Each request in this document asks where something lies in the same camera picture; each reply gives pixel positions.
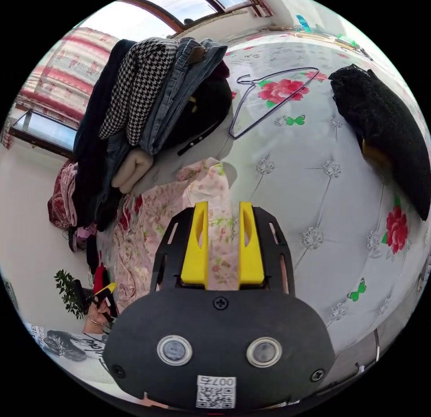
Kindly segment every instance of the green butterfly print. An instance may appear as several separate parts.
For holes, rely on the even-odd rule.
[[[298,116],[296,119],[293,117],[285,117],[286,125],[292,126],[293,124],[304,125],[305,115]]]
[[[353,302],[357,302],[360,294],[364,294],[367,286],[365,285],[365,279],[362,278],[359,283],[358,291],[352,291],[347,297]]]

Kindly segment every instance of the pink clothing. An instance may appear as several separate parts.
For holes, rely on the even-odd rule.
[[[70,164],[63,169],[62,177],[60,179],[60,190],[62,193],[66,218],[73,227],[76,226],[78,221],[75,206],[72,200],[72,195],[75,191],[75,176],[77,172],[78,164]]]
[[[238,243],[228,180],[223,165],[209,158],[184,167],[176,182],[125,197],[114,229],[119,312],[148,293],[155,252],[171,218],[200,201],[208,202],[210,289],[236,289]]]

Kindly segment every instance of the red flower print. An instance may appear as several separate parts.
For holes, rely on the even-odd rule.
[[[128,225],[130,223],[130,210],[129,209],[125,209],[123,216],[121,217],[119,223],[121,224],[121,227],[123,228],[124,231],[127,230]]]
[[[304,83],[301,81],[292,81],[288,79],[281,80],[279,83],[271,81],[262,86],[262,90],[259,92],[258,97],[270,101],[274,104],[280,104],[293,92],[298,90]],[[303,95],[309,93],[310,89],[303,88],[290,99],[293,101],[300,101]]]
[[[262,38],[263,35],[253,35],[247,38],[247,41],[256,40],[257,38]]]
[[[140,195],[136,201],[135,201],[135,213],[139,213],[139,209],[143,205],[144,201],[142,199],[142,196]]]
[[[402,212],[401,207],[395,206],[386,218],[386,243],[396,254],[404,248],[405,241],[409,234],[407,227],[407,216]]]
[[[309,72],[302,72],[301,74],[304,74],[309,79],[312,79],[313,76],[315,75],[315,73],[316,73],[315,71],[309,71]],[[318,72],[316,77],[314,77],[313,80],[317,80],[317,81],[322,82],[322,81],[328,80],[328,77],[325,74],[323,74],[322,72]]]

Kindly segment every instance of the jeans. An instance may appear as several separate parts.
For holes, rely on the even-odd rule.
[[[203,60],[189,65],[195,47],[205,48]],[[206,39],[198,43],[193,38],[182,38],[175,63],[163,83],[139,141],[150,155],[160,151],[172,128],[179,119],[189,97],[223,60],[227,46]]]
[[[131,146],[127,142],[125,131],[120,131],[108,137],[108,147],[105,155],[105,174],[103,176],[102,189],[97,194],[95,214],[100,206],[107,201],[112,178],[115,173],[117,173],[121,163],[130,150]]]

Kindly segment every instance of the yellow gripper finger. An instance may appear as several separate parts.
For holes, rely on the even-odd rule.
[[[243,285],[261,285],[265,278],[252,204],[241,202],[239,214],[238,289]]]
[[[208,202],[194,207],[189,242],[185,253],[181,281],[187,285],[203,285],[208,289]]]

